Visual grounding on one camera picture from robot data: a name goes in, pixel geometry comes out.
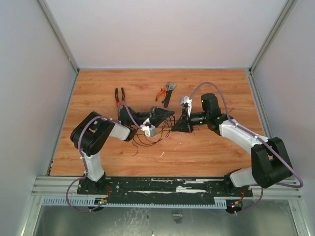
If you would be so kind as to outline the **black zip tie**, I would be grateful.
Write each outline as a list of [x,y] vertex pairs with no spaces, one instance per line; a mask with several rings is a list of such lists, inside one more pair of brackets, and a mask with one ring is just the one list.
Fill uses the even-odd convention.
[[176,123],[176,118],[175,118],[175,116],[172,116],[172,117],[170,118],[170,123],[171,123],[171,129],[173,129],[173,128],[174,128],[174,125],[175,125],[175,123]]

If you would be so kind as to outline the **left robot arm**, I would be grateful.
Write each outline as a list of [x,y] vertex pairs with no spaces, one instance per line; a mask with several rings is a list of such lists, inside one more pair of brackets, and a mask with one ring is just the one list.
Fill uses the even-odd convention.
[[140,130],[146,137],[157,134],[161,123],[175,115],[174,111],[152,107],[148,112],[136,112],[129,106],[119,106],[118,119],[91,112],[71,133],[70,140],[83,160],[84,175],[77,181],[89,180],[89,189],[95,194],[105,190],[105,171],[100,151],[109,137],[129,142]]

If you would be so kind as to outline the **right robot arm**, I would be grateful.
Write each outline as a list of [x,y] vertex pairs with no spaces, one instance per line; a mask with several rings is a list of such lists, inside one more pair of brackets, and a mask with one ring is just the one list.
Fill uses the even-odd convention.
[[194,126],[205,124],[211,131],[233,141],[251,156],[251,167],[234,170],[224,176],[223,189],[227,195],[236,195],[243,186],[268,188],[292,176],[290,158],[280,138],[256,134],[233,117],[223,114],[213,93],[201,96],[202,112],[192,113],[191,103],[189,97],[182,97],[182,115],[173,126],[173,132],[191,133]]

